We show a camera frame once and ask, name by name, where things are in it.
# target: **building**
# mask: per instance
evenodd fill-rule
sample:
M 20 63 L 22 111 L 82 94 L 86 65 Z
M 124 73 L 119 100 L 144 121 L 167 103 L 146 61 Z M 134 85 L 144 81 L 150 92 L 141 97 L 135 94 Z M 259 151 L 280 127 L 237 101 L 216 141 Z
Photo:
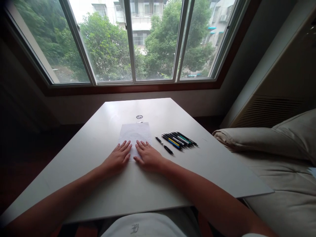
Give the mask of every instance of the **building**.
M 210 5 L 212 16 L 208 27 L 209 34 L 203 38 L 202 44 L 212 42 L 216 49 L 220 46 L 223 33 L 233 12 L 234 3 L 235 0 L 212 0 Z
M 71 6 L 77 22 L 87 12 L 98 12 L 107 16 L 112 24 L 118 23 L 125 28 L 124 10 L 119 0 L 71 0 Z M 163 0 L 130 0 L 133 41 L 141 49 L 145 48 L 145 39 L 150 34 L 151 17 L 162 16 Z

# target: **sofa cushion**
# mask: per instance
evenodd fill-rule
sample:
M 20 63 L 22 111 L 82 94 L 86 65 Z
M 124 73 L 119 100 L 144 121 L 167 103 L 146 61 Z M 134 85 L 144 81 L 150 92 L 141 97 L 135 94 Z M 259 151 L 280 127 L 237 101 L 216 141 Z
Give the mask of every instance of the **sofa cushion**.
M 316 166 L 316 109 L 279 123 L 272 130 L 292 139 L 305 151 L 305 157 Z
M 270 128 L 224 128 L 214 131 L 212 135 L 231 152 L 262 151 L 306 159 L 304 150 L 299 145 Z
M 275 192 L 245 198 L 280 237 L 316 236 L 316 180 L 311 163 L 261 152 L 235 153 Z

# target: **air vent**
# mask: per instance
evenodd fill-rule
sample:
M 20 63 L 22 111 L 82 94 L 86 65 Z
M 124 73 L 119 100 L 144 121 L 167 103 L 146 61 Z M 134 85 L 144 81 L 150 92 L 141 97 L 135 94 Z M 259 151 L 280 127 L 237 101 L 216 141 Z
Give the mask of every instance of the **air vent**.
M 268 127 L 291 118 L 304 99 L 254 96 L 232 127 Z

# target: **air conditioner unit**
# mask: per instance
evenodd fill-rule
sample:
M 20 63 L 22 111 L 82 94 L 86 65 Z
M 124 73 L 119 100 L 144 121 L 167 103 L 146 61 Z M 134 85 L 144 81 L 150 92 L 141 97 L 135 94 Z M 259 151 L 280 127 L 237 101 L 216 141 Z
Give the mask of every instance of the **air conditioner unit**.
M 316 4 L 294 7 L 220 128 L 273 127 L 316 103 Z
M 226 21 L 226 19 L 227 19 L 227 15 L 221 15 L 220 21 Z

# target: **sheet of paper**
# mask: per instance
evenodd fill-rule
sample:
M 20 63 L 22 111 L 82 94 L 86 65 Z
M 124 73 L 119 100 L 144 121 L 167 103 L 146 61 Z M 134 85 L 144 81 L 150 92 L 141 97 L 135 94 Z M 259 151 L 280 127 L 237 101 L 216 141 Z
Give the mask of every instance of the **sheet of paper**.
M 139 156 L 135 144 L 136 140 L 143 141 L 143 142 L 149 142 L 151 144 L 151 133 L 149 128 L 149 123 L 129 123 L 129 124 L 123 124 L 121 127 L 121 132 L 119 133 L 119 139 L 118 142 L 122 144 L 124 141 L 131 141 L 132 149 L 130 151 L 131 157 L 130 161 L 134 161 L 134 156 Z

